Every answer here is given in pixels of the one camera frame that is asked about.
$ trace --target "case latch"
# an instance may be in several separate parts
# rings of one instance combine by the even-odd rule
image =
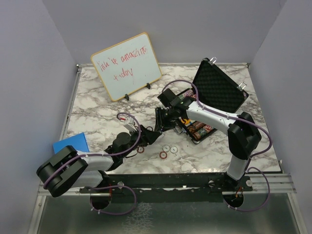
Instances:
[[[209,61],[211,65],[214,65],[215,62],[216,62],[216,57],[212,57]]]
[[[238,86],[238,89],[239,90],[244,90],[244,88],[247,86],[246,82],[242,82],[239,86]]]

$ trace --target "open case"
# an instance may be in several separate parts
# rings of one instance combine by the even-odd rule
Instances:
[[[193,84],[198,89],[199,100],[202,103],[229,113],[235,113],[249,96],[244,91],[246,83],[238,85],[208,58],[202,60]],[[187,96],[196,98],[194,93],[193,88],[186,89],[178,96],[181,100]],[[180,118],[176,122],[195,144],[217,131],[209,125],[189,119]]]

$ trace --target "red handwriting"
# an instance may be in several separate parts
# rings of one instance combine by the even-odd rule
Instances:
[[[107,62],[100,63],[99,61],[97,61],[97,64],[100,66],[102,71],[109,67],[109,64]]]
[[[119,74],[118,76],[114,75],[114,79],[119,81],[118,78],[123,78],[123,77],[127,77],[127,76],[132,76],[133,77],[133,71],[132,71],[132,68],[129,70],[124,70],[122,69],[122,73]]]
[[[118,63],[117,63],[117,60],[116,60],[115,58],[110,59],[110,60],[112,61],[113,64],[118,64]]]
[[[129,52],[129,53],[125,54],[124,56],[121,56],[120,57],[121,62],[128,61],[130,58],[135,58],[135,57],[144,55],[146,53],[146,51],[147,50],[146,50],[145,46],[143,46],[139,50],[135,49],[134,51]]]

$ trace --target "gray floor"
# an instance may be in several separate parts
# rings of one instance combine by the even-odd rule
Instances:
[[[261,204],[264,194],[245,195],[242,207]],[[110,211],[131,204],[114,204]],[[252,213],[228,209],[224,203],[139,203],[125,216],[90,211],[88,196],[47,197],[39,234],[298,234],[287,194],[272,194],[269,204]]]

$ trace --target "case lid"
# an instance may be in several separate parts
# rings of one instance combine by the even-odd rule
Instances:
[[[218,66],[202,60],[193,80],[198,88],[199,100],[205,105],[222,111],[235,113],[249,96],[238,84],[226,75]]]

